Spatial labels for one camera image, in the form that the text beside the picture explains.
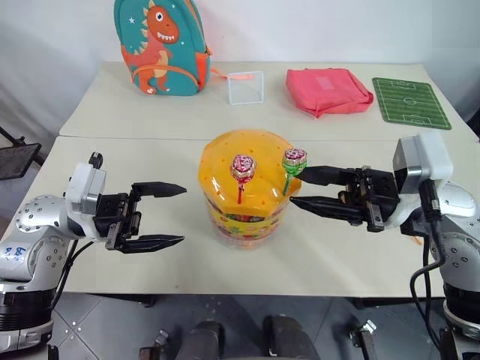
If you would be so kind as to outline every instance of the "dinosaur backpack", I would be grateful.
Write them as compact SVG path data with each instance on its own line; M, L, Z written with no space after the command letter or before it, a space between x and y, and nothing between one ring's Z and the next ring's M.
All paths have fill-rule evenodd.
M194 95L210 51L193 0L115 0L115 27L132 82L146 94Z

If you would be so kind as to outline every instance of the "dinosaur print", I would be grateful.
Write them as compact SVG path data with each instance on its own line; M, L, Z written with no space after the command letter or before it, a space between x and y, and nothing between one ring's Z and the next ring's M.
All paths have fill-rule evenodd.
M133 54L128 52L125 45L121 46L121 54L129 70L131 66L142 67L146 65L167 66L172 53L164 44L174 44L179 39L179 28L167 13L164 7L156 5L153 0L148 3L148 9L143 8L145 20L142 24L143 37L146 41L141 42L140 48L135 49ZM138 73L140 90L146 94L155 94L157 89L149 85L152 78L157 79L157 86L164 92L170 89L165 86L167 71L163 69L145 69Z

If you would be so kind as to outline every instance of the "gray floor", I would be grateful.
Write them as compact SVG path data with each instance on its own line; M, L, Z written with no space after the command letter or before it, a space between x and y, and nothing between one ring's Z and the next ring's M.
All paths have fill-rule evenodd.
M434 305L432 323L439 329L445 325L441 303ZM140 347L151 346L165 329L172 335L169 357L174 358L184 334L198 322L214 319L226 329L225 356L258 356L261 324L270 314L296 318L322 359L363 359L348 331L366 319L378 327L374 343L379 360L440 358L412 304L357 310L344 298L321 297L165 295L145 308L132 301L65 293L54 311L51 343L61 359L133 360Z

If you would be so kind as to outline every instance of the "soccer field mat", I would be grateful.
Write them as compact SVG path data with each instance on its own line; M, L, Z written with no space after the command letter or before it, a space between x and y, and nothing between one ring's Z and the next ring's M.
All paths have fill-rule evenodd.
M373 87L386 122L452 129L430 84L375 77Z

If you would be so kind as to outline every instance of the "cable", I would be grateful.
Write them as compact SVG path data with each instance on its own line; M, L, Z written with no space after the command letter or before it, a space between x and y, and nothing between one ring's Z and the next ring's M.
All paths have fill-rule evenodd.
M68 278L68 274L70 274L70 269L71 267L73 266L74 264L74 261L75 259L86 249L88 248L90 245L93 244L93 241L90 241L88 242L87 244L83 245L75 254L74 254L74 251L75 251L75 248L77 247L77 244L78 244L78 240L75 240L73 242L73 245L72 245L72 248L70 249L70 252L68 253L68 256L67 256L67 261L65 262L65 266L61 272L61 277L60 277L60 282L58 284L58 289L55 293L55 298L53 298L53 301L52 301L52 305L51 305L51 308L53 309L57 303L59 302L60 300L60 296L62 296L62 293L63 293L63 289L65 287L65 284L67 283L67 278Z
M432 224L432 225L433 225L432 229L434 227L439 227L440 226L439 223L435 223L435 224ZM426 265L425 267L416 271L412 275L412 277L410 278L410 292L412 293L413 301L415 302L415 305L418 308L418 311L420 312L421 317L423 318L423 320L425 322L425 326L427 327L427 331L428 331L428 334L430 335L430 337L432 339L433 345L435 345L435 347L438 349L440 347L440 342L438 340L438 337L435 335L433 329L431 328L430 319L429 319L431 291L430 291L430 275L428 274L428 272L430 272L434 269L438 269L440 266L442 266L445 263L445 254L440 250L441 247L438 246L437 241L435 241L435 237L436 236L433 235L433 242L435 243L436 248L439 249L438 250L438 254L439 254L438 259L435 262L432 262L430 265ZM427 308L427 305L425 305L425 310L426 310L425 313L422 309L422 306L420 305L419 297L417 296L417 293L416 293L416 290L415 290L415 282L421 275L425 276L425 286L428 286L428 288L429 288L428 291L427 291L427 298L430 298L430 300L428 300L429 301L428 308Z
M430 238L426 237L424 240L424 247L423 247L423 266L428 265L428 254L430 251ZM432 301L432 292L431 292L431 282L430 282L430 272L424 273L424 280L425 280L425 325L427 326L427 332L430 335L432 342L434 344L440 345L440 340L433 331L430 323L430 314L431 314L431 301Z
M442 214L440 212L440 204L437 196L437 189L435 188L434 181L428 179L423 181L420 184L418 189L421 199L421 208L424 213L425 220L430 224L431 238L425 236L424 238L424 249L423 249L423 268L416 271L410 278L410 292L412 293L413 301L415 302L418 311L421 314L427 327L427 332L430 335L433 345L437 349L440 349L440 340L435 334L434 330L431 327L430 323L430 313L431 313L431 282L430 274L434 269L438 269L445 263L445 254L443 253L441 244L440 244L440 234L442 232L440 227L440 221L442 220ZM428 251L430 247L430 240L433 239L435 244L436 253L438 257L435 262L428 264ZM424 275L425 280L425 312L420 305L419 297L416 294L415 282L421 276Z

